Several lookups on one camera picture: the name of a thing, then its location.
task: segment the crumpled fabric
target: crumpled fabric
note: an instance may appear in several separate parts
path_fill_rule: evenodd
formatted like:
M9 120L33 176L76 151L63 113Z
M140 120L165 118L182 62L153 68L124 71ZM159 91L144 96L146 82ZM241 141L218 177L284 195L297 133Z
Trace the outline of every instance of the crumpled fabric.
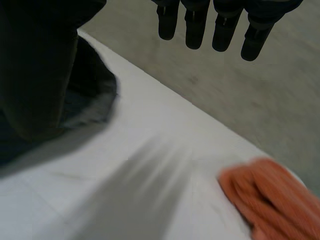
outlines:
M108 120L116 76L77 33L106 2L1 0L0 165Z
M223 169L218 182L253 240L320 240L320 200L272 159Z

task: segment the white table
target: white table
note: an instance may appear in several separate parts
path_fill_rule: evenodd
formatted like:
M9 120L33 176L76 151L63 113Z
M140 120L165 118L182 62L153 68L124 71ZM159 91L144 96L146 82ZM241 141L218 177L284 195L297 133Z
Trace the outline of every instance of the white table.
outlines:
M0 239L250 239L216 174L265 154L106 46L81 35L119 78L117 111L106 128L74 130L1 172ZM132 157L152 137L170 146L169 157L148 162L161 146L158 142L145 156ZM184 150L170 157L180 147Z

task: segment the orange cloth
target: orange cloth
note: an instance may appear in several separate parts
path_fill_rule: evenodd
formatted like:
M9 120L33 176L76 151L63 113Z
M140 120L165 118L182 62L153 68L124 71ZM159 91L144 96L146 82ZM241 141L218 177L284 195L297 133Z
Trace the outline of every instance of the orange cloth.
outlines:
M254 240L320 240L319 199L271 159L224 169L218 181Z

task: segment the dark fabric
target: dark fabric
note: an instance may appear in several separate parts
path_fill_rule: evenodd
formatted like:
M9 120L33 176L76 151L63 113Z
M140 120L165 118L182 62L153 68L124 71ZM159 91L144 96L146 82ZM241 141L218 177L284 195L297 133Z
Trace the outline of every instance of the dark fabric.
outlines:
M105 4L97 0L1 0L0 102L25 140L50 139L63 111L77 52L77 28Z
M0 165L61 135L116 77L77 28L106 0L1 0Z

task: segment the concrete floor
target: concrete floor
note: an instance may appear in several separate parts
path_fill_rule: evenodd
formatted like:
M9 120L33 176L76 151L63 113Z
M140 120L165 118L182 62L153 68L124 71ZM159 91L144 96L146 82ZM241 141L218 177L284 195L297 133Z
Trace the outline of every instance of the concrete floor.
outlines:
M175 37L158 37L150 0L109 0L83 30L296 172L320 196L320 2L305 0L272 30L258 59L240 51L241 16L225 53L212 49L210 6L199 50L185 45L185 9Z

